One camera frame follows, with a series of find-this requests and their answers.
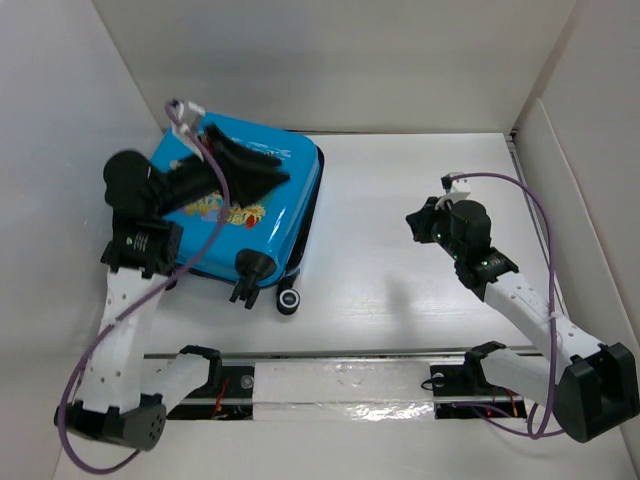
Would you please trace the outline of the blue hard-shell suitcase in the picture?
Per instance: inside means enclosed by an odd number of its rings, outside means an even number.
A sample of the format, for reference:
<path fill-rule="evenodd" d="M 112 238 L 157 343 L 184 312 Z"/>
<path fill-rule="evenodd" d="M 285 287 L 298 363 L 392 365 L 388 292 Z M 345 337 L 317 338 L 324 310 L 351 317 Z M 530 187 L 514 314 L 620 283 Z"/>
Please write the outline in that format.
<path fill-rule="evenodd" d="M 308 137 L 271 126 L 215 113 L 204 126 L 215 125 L 233 142 L 277 158 L 289 174 L 287 183 L 260 201 L 233 205 L 227 224 L 193 274 L 233 284 L 230 299 L 252 308 L 261 290 L 276 288 L 276 306 L 295 313 L 300 295 L 294 282 L 310 233 L 324 169 L 324 154 Z"/>

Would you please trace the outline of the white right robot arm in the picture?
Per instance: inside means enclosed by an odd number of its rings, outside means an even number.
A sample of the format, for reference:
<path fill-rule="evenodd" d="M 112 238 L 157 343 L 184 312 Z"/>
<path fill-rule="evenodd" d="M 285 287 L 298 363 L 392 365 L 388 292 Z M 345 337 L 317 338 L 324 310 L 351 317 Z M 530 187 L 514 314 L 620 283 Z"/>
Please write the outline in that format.
<path fill-rule="evenodd" d="M 498 387 L 549 404 L 558 425 L 580 443 L 638 416 L 633 353 L 553 311 L 517 264 L 492 245 L 491 219 L 482 204 L 430 197 L 406 222 L 415 242 L 440 246 L 460 283 L 509 320 L 547 361 L 541 366 L 490 341 L 466 352 L 456 380 L 474 393 Z"/>

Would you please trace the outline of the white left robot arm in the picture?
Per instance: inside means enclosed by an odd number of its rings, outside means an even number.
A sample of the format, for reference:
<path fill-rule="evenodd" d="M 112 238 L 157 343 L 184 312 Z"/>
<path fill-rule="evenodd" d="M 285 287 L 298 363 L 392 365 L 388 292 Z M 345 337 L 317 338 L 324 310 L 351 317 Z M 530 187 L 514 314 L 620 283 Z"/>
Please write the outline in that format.
<path fill-rule="evenodd" d="M 54 423 L 64 452 L 75 456 L 80 437 L 153 449 L 168 411 L 193 390 L 212 396 L 222 387 L 219 353 L 189 346 L 150 382 L 142 379 L 144 348 L 159 300 L 213 247 L 233 206 L 257 203 L 287 182 L 281 160 L 235 142 L 214 125 L 177 133 L 190 154 L 160 170 L 143 154 L 123 150 L 105 164 L 105 200 L 112 237 L 102 256 L 108 293 L 100 331 L 75 366 Z M 170 215 L 211 193 L 222 202 L 215 227 L 199 251 L 179 258 L 183 228 Z"/>

